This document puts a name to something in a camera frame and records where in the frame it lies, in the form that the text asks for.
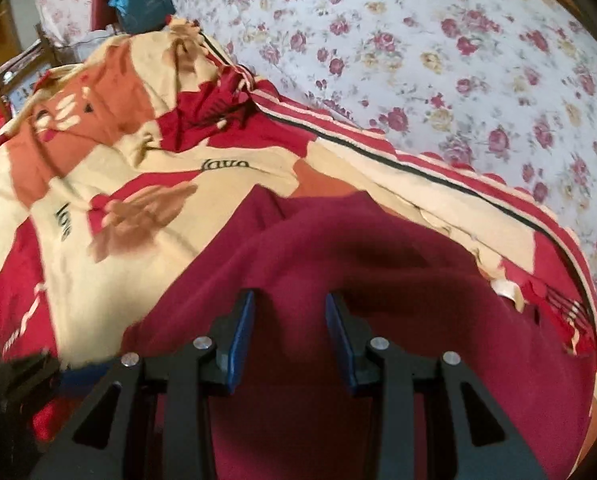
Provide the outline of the white floral quilt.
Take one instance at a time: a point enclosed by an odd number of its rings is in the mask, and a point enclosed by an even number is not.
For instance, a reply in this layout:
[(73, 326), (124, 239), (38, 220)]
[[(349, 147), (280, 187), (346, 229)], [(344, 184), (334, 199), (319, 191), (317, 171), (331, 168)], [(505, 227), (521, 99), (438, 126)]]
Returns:
[(172, 0), (289, 98), (529, 191), (597, 288), (597, 41), (556, 0)]

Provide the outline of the red orange cream blanket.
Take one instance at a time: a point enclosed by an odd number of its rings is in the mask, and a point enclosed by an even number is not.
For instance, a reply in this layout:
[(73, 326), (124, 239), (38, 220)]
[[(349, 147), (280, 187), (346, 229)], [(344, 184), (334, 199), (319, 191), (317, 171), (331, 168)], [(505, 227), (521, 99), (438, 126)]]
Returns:
[[(230, 61), (189, 22), (50, 70), (0, 131), (0, 351), (65, 365), (123, 351), (253, 188), (365, 193), (463, 246), (496, 294), (557, 316), (597, 359), (597, 292), (574, 233), (495, 174), (395, 150)], [(597, 438), (597, 366), (579, 458)]]

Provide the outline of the blue plastic bag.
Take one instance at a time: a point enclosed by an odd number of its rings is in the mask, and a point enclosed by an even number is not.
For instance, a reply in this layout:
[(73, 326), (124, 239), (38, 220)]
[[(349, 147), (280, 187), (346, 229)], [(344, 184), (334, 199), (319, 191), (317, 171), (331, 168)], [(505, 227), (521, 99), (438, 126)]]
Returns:
[(164, 27), (175, 13), (172, 0), (110, 0), (120, 27), (131, 35), (154, 32)]

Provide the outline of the maroon long-sleeve sweater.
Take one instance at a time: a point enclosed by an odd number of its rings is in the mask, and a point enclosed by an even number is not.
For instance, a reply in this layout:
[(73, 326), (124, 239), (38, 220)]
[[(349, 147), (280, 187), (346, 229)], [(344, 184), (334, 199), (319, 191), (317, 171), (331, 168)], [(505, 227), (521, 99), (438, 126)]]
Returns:
[(343, 382), (325, 302), (349, 310), (404, 350), (453, 350), (489, 388), (538, 463), (563, 479), (589, 424), (596, 352), (573, 356), (557, 316), (530, 298), (499, 297), (463, 246), (383, 211), (369, 195), (282, 198), (253, 188), (218, 235), (122, 347), (174, 352), (257, 290), (241, 385), (210, 404), (223, 479), (358, 479), (370, 406)]

